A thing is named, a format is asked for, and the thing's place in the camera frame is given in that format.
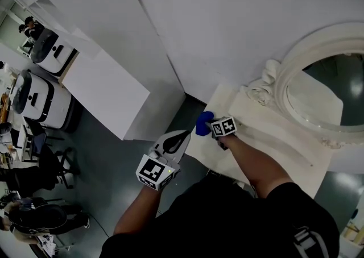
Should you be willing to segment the person's left forearm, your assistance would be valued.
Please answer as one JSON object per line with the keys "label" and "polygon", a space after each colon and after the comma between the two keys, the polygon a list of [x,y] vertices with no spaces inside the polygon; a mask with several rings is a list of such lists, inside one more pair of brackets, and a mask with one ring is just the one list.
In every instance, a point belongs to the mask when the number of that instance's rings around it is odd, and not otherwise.
{"label": "person's left forearm", "polygon": [[136,199],[117,222],[113,235],[133,234],[142,231],[158,212],[162,191],[143,186]]}

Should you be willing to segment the ornate white oval mirror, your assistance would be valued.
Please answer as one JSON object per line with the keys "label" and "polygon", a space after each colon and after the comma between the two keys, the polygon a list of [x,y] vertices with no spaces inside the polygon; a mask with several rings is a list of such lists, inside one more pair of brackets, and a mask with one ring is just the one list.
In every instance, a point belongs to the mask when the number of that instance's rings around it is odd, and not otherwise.
{"label": "ornate white oval mirror", "polygon": [[282,62],[269,59],[261,78],[251,82],[247,96],[308,131],[325,146],[340,148],[347,144],[364,146],[364,127],[332,126],[299,115],[289,104],[287,88],[306,66],[336,53],[364,53],[364,22],[346,22],[313,31],[301,38]]}

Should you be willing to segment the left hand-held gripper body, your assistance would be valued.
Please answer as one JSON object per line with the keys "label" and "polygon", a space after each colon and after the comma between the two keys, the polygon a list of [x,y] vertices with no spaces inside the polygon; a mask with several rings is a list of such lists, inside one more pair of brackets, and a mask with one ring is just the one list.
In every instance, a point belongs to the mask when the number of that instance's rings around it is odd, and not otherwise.
{"label": "left hand-held gripper body", "polygon": [[180,172],[180,160],[179,153],[160,153],[151,149],[148,154],[143,155],[136,170],[136,176],[139,182],[151,189],[161,191]]}

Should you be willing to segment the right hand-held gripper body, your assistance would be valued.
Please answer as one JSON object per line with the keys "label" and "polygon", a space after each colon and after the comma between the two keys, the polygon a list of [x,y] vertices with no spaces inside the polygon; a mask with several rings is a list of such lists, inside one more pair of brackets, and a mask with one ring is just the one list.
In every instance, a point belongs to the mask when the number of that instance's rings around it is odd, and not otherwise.
{"label": "right hand-held gripper body", "polygon": [[220,141],[220,137],[234,135],[237,131],[235,120],[232,116],[224,117],[219,120],[215,120],[212,124],[212,136],[217,141],[218,145],[224,151],[228,149],[223,142]]}

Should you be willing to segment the person's black shirt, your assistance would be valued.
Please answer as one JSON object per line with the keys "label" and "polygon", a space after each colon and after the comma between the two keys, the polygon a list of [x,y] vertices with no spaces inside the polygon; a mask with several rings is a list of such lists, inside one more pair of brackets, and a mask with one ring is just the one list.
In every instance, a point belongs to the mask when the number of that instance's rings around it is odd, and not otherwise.
{"label": "person's black shirt", "polygon": [[338,258],[340,233],[332,216],[298,185],[285,183],[266,198],[239,186],[205,177],[179,195],[143,230],[114,235],[100,258],[302,258],[297,236],[320,236],[308,258]]}

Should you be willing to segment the white low cabinet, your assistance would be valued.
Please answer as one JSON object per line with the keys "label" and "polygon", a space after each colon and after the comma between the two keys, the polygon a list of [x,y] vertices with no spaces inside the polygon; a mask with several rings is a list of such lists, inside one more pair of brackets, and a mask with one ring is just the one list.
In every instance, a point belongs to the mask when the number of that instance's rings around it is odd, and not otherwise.
{"label": "white low cabinet", "polygon": [[150,92],[93,41],[57,30],[78,51],[60,83],[109,131],[124,140]]}

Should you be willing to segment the person's right forearm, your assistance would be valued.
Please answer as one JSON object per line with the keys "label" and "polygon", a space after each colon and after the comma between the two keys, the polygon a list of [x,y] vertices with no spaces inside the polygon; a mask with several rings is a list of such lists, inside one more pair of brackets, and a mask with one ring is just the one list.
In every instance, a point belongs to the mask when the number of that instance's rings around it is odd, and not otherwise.
{"label": "person's right forearm", "polygon": [[266,153],[246,144],[234,135],[219,138],[230,149],[249,183],[261,198],[266,198],[276,187],[292,183],[283,167]]}

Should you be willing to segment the blue cloth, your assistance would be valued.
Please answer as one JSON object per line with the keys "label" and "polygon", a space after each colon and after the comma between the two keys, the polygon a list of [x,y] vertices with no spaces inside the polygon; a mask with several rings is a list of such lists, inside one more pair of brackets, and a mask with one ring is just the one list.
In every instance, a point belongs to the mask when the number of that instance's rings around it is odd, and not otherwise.
{"label": "blue cloth", "polygon": [[196,135],[207,136],[205,122],[214,122],[214,114],[211,111],[203,111],[196,120]]}

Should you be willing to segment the black office chair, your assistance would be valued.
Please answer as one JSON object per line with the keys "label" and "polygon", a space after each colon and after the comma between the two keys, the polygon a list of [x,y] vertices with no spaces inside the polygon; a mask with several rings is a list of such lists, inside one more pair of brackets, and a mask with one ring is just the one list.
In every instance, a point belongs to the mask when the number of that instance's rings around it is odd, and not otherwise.
{"label": "black office chair", "polygon": [[74,185],[67,181],[66,175],[78,176],[80,170],[71,159],[73,149],[67,147],[63,151],[53,151],[48,144],[44,144],[39,155],[39,168],[55,183],[64,184],[67,189],[73,189]]}

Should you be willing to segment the white robot with black top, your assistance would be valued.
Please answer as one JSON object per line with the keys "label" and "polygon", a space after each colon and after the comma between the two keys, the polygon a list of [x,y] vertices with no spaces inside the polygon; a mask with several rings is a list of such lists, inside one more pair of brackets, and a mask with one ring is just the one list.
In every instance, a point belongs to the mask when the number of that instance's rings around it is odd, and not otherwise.
{"label": "white robot with black top", "polygon": [[55,81],[23,70],[11,97],[13,110],[24,118],[54,129],[65,129],[71,121],[75,99]]}
{"label": "white robot with black top", "polygon": [[59,78],[77,52],[58,34],[45,28],[34,43],[30,59],[49,74]]}

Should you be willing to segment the white vanity table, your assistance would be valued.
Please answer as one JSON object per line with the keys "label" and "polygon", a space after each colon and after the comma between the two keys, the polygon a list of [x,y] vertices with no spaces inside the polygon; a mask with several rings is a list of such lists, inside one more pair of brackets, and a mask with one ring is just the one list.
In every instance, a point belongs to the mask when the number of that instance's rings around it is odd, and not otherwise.
{"label": "white vanity table", "polygon": [[[315,197],[328,170],[334,150],[286,118],[250,99],[246,93],[218,85],[206,108],[214,116],[233,116],[236,135],[248,145],[276,160],[309,196]],[[186,154],[208,169],[247,183],[229,150],[211,136],[191,134]]]}

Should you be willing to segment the white shelving unit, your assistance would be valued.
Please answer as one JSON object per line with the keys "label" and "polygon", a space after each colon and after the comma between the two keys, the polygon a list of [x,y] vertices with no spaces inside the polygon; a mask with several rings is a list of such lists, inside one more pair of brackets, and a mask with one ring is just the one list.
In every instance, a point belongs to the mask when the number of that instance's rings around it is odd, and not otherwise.
{"label": "white shelving unit", "polygon": [[36,20],[55,32],[90,39],[61,12],[50,0],[14,0],[22,9],[27,10]]}

